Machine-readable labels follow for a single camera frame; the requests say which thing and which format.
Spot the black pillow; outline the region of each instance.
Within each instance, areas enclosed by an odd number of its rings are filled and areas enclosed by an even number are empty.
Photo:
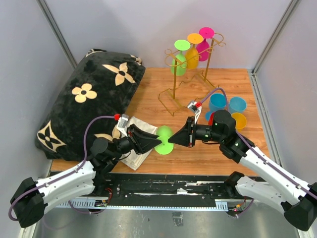
[[[145,72],[141,63],[132,55],[90,50],[60,92],[37,132],[35,145],[48,159],[82,161],[87,125],[98,116],[125,112]],[[99,136],[118,138],[115,125],[113,119],[94,122],[87,135],[87,149]]]

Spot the white cloth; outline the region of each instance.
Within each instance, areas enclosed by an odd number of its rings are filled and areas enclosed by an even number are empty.
[[[135,124],[139,129],[146,131],[148,133],[152,133],[152,134],[155,134],[158,129],[156,126],[148,124],[135,117],[130,118],[130,120],[128,121],[127,127],[132,124]],[[143,161],[147,158],[147,156],[150,154],[151,151],[152,150],[148,151],[145,154],[137,155],[134,150],[131,150],[131,154],[126,159],[122,160],[122,162],[125,163],[130,168],[132,168],[133,170],[137,170],[139,166],[143,163]]]

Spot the yellow cup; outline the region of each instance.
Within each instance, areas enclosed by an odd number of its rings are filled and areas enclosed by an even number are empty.
[[[247,119],[241,113],[231,114],[232,118],[236,120],[236,130],[241,131],[247,125]]]

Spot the blue cup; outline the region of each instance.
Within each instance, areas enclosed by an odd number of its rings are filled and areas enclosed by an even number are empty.
[[[232,113],[243,113],[247,108],[247,103],[243,98],[233,97],[229,102],[229,112]]]
[[[210,97],[209,109],[213,113],[218,110],[224,109],[226,106],[226,99],[220,93],[214,93]]]
[[[209,121],[210,116],[211,116],[211,112],[207,112],[207,113],[205,114],[205,119],[206,119],[206,121]]]

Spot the wood surface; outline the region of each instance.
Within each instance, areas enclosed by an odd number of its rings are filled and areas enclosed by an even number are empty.
[[[179,85],[181,80],[191,80],[193,75],[199,70],[201,71],[201,69],[188,70],[184,76],[177,78],[176,85]],[[246,100],[247,109],[244,115],[247,118],[247,126],[241,133],[269,156],[247,71],[245,69],[209,69],[208,79],[213,84],[222,87],[229,100],[234,96],[240,96]],[[172,117],[160,103],[158,100],[159,93],[172,87],[173,75],[170,68],[147,68],[126,114],[130,117],[135,116],[155,126],[168,125],[174,132],[177,132],[183,127],[187,117],[191,116],[192,113],[187,108],[184,108]],[[199,80],[193,80],[181,85],[176,90],[176,97],[187,105],[191,100],[202,97],[207,92],[207,88]],[[198,123],[207,124],[205,120],[205,113],[207,111],[208,101],[203,104],[203,112]],[[256,175],[251,170],[223,156],[218,147],[218,145],[205,145],[201,142],[197,142],[193,148],[174,145],[174,150],[168,155],[159,155],[153,150],[136,171],[119,162],[113,169],[113,172],[229,175],[233,171],[239,171],[249,176]],[[52,165],[52,171],[63,171],[75,166],[77,163],[55,160]]]

